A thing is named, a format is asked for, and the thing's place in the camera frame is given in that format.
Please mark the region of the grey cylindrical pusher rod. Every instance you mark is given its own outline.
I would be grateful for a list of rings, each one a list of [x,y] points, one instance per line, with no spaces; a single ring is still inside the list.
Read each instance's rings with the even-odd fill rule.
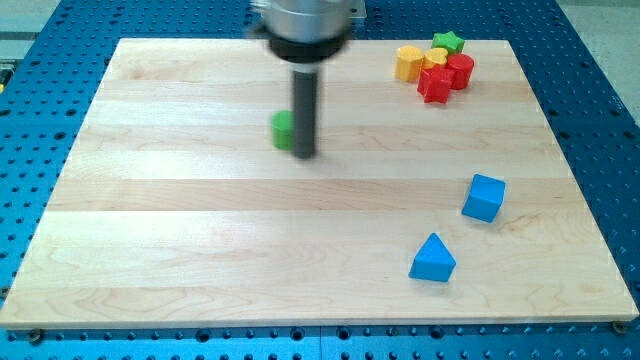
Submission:
[[[319,64],[294,64],[292,75],[293,154],[309,159],[316,154]]]

